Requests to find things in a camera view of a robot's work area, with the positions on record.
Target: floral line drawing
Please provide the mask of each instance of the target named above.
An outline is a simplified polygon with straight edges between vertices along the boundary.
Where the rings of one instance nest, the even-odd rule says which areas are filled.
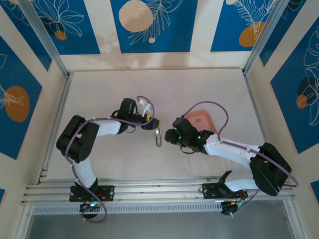
[[[13,16],[29,25],[17,4],[9,0],[2,0],[2,2],[5,3]],[[77,24],[84,20],[84,15],[69,10],[69,0],[32,0],[31,4],[49,35],[54,35],[59,40],[66,40],[66,33],[82,37],[82,31]]]
[[[265,24],[265,18],[269,15],[277,0],[264,0],[261,7],[257,7],[255,0],[225,0],[226,4],[237,7],[239,16],[248,26],[240,35],[240,44],[245,47],[253,46]]]
[[[288,12],[289,11],[297,11],[300,6],[302,5],[304,0],[290,0],[281,15],[285,20],[287,20]]]
[[[6,58],[6,55],[0,54],[0,70],[5,65]],[[0,109],[3,107],[11,120],[18,123],[24,122],[30,110],[28,93],[20,86],[11,86],[4,90],[0,84]]]
[[[319,123],[319,26],[312,34],[304,56],[305,77],[299,84],[297,106],[304,109],[309,106],[310,126]]]
[[[20,7],[18,6],[17,3],[15,3],[15,1],[12,0],[1,0],[3,2],[3,4],[10,10],[10,12],[12,13],[12,15],[22,21],[24,24],[30,26],[28,20],[25,18],[25,15],[23,14],[23,12],[21,11]]]
[[[176,0],[130,0],[119,12],[122,26],[128,30],[132,39],[130,45],[142,40],[154,43],[156,38],[170,25],[169,13],[175,11],[183,0],[173,6]]]
[[[5,64],[7,56],[0,54],[0,70]],[[2,109],[5,105],[10,106],[10,103],[18,104],[23,106],[22,97],[16,98],[9,93],[7,93],[0,84],[0,109]]]

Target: pink object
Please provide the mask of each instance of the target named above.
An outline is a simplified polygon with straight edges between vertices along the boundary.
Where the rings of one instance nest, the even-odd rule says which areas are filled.
[[[185,118],[188,119],[191,125],[198,131],[208,130],[213,133],[217,133],[217,129],[206,110],[190,112],[185,115]]]

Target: small metal object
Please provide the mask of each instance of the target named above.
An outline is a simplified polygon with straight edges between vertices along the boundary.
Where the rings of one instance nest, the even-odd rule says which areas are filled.
[[[161,133],[160,133],[160,127],[156,129],[156,146],[161,147]]]

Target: cable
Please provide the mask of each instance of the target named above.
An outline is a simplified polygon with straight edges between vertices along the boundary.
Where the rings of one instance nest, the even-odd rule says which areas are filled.
[[[218,132],[217,134],[217,137],[218,137],[218,140],[221,142],[221,143],[225,143],[227,145],[230,145],[230,146],[233,146],[233,147],[237,147],[237,148],[240,148],[240,149],[243,149],[243,150],[246,150],[246,151],[250,151],[252,153],[255,153],[256,155],[259,155],[261,156],[262,158],[266,159],[268,162],[272,163],[273,165],[275,165],[276,167],[278,167],[281,171],[283,171],[288,177],[290,177],[293,182],[295,183],[295,185],[291,185],[291,184],[284,184],[284,186],[286,187],[294,187],[294,188],[297,188],[299,187],[299,182],[297,181],[297,179],[290,173],[288,172],[284,167],[282,167],[281,165],[279,165],[277,162],[275,162],[274,160],[272,160],[271,158],[269,158],[268,156],[260,153],[260,152],[257,152],[253,149],[249,149],[247,147],[244,147],[244,146],[241,146],[241,145],[238,145],[236,143],[231,143],[231,142],[227,142],[227,141],[224,141],[222,140],[222,138],[220,137],[220,134],[221,132],[224,130],[224,128],[227,126],[228,124],[228,121],[229,121],[229,114],[227,112],[227,110],[225,109],[225,107],[223,107],[221,104],[217,103],[217,102],[214,102],[214,101],[201,101],[201,102],[198,102],[196,103],[195,105],[193,105],[186,113],[184,113],[182,115],[182,117],[184,117],[185,115],[187,115],[193,108],[195,108],[197,105],[200,105],[200,104],[204,104],[204,103],[209,103],[209,104],[213,104],[213,105],[217,105],[219,106],[226,114],[226,121],[224,123],[224,125],[222,126],[222,128],[220,129],[220,131]],[[255,194],[248,200],[248,202],[244,205],[244,207],[246,207],[250,202],[251,200],[257,195],[257,193],[259,192],[259,189],[255,192]]]
[[[114,111],[111,116],[114,117],[117,112],[119,112],[119,110]]]
[[[135,130],[136,130],[136,127],[134,128],[134,130],[133,131],[124,131],[125,133],[134,133],[135,132]]]
[[[144,100],[146,100],[146,101],[151,105],[151,107],[152,107],[153,115],[152,115],[152,117],[151,117],[151,119],[150,119],[149,121],[147,121],[147,122],[145,122],[145,123],[138,124],[138,123],[132,123],[132,122],[129,122],[129,121],[126,121],[126,120],[122,120],[122,119],[114,119],[114,118],[111,118],[111,117],[88,119],[88,120],[86,120],[83,124],[81,124],[81,125],[78,127],[78,129],[75,131],[74,135],[72,136],[72,138],[71,138],[71,140],[70,140],[68,146],[66,147],[64,156],[65,156],[66,160],[71,164],[71,169],[72,169],[72,172],[73,172],[73,174],[74,174],[75,181],[76,181],[82,188],[84,188],[89,194],[91,194],[94,199],[96,199],[96,200],[100,203],[100,205],[103,207],[104,212],[105,212],[104,217],[103,217],[102,219],[96,220],[96,221],[86,219],[86,218],[84,217],[84,212],[82,212],[81,216],[82,216],[83,220],[86,221],[86,222],[89,222],[89,223],[100,223],[100,222],[104,221],[105,218],[106,218],[106,215],[107,215],[107,209],[106,209],[106,206],[104,205],[104,203],[103,203],[93,192],[91,192],[90,189],[88,189],[88,188],[81,182],[81,180],[80,180],[78,174],[77,174],[76,171],[75,171],[75,167],[74,167],[74,163],[73,163],[74,161],[69,158],[69,150],[70,150],[70,147],[71,147],[73,141],[75,140],[76,136],[77,136],[77,135],[79,134],[79,132],[83,129],[83,127],[84,127],[85,125],[87,125],[88,123],[93,122],[93,121],[115,120],[115,121],[118,121],[118,122],[123,122],[123,123],[127,123],[127,124],[134,125],[134,126],[144,126],[144,125],[147,125],[147,124],[149,124],[150,122],[152,122],[152,120],[153,120],[154,117],[155,117],[154,105],[153,105],[153,103],[152,103],[148,98],[146,98],[146,97],[144,97],[144,96],[137,96],[137,100],[138,100],[138,101],[140,101],[141,98],[143,98]]]
[[[183,153],[185,153],[185,154],[194,154],[194,153],[195,153],[195,151],[193,151],[193,152],[185,152],[185,151],[182,150],[182,148],[186,148],[186,147],[181,146],[181,147],[179,148],[179,149],[181,150],[181,152],[183,152]]]
[[[233,217],[234,215],[236,215],[237,213],[239,213],[241,210],[243,210],[243,209],[253,200],[253,198],[257,195],[258,192],[259,192],[259,189],[257,189],[257,191],[254,193],[254,195],[251,196],[251,198],[247,201],[247,203],[246,203],[240,210],[235,211],[235,212],[232,213],[230,216]]]

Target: black mounting bracket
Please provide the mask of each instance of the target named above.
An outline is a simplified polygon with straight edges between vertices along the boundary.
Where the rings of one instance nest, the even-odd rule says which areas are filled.
[[[98,180],[91,186],[90,191],[93,192],[102,202],[112,202],[114,197],[114,186],[112,185],[98,185]],[[93,202],[96,201],[89,192],[87,192],[79,184],[71,186],[70,202]]]
[[[204,199],[234,199],[242,198],[245,200],[247,197],[241,195],[241,191],[233,192],[225,185],[225,180],[231,171],[227,171],[221,176],[218,183],[204,183],[202,185],[201,193],[204,194]]]

